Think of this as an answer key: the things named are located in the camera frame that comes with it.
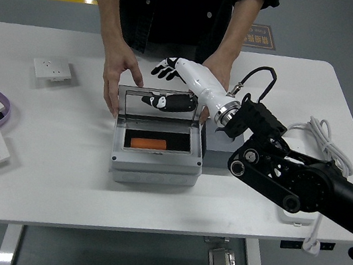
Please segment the robot right hand white black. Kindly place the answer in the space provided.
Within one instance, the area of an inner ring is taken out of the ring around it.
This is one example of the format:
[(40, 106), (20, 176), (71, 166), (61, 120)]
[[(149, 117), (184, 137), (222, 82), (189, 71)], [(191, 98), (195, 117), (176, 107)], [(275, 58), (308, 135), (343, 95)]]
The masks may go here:
[(168, 79), (169, 74), (180, 77), (188, 89), (198, 97), (198, 103), (208, 108), (217, 126), (225, 127), (240, 109), (240, 102), (228, 93), (211, 71), (185, 58), (166, 58), (151, 71), (158, 78)]

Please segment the person's left hand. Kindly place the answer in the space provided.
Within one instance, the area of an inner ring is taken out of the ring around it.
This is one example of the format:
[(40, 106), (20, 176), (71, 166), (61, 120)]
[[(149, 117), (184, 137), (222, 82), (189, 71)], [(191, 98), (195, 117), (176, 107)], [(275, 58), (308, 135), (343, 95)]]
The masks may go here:
[(222, 85), (224, 90), (228, 91), (233, 62), (233, 58), (215, 52), (209, 56), (202, 65), (207, 67)]

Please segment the person's right hand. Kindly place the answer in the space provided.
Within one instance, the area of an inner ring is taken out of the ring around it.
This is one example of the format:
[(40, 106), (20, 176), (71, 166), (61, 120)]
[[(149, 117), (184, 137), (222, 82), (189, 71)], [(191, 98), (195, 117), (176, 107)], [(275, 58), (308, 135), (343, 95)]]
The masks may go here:
[(124, 71), (130, 71), (136, 86), (143, 87), (143, 75), (138, 61), (127, 44), (118, 44), (105, 52), (104, 62), (104, 100), (113, 117), (119, 113), (119, 80)]

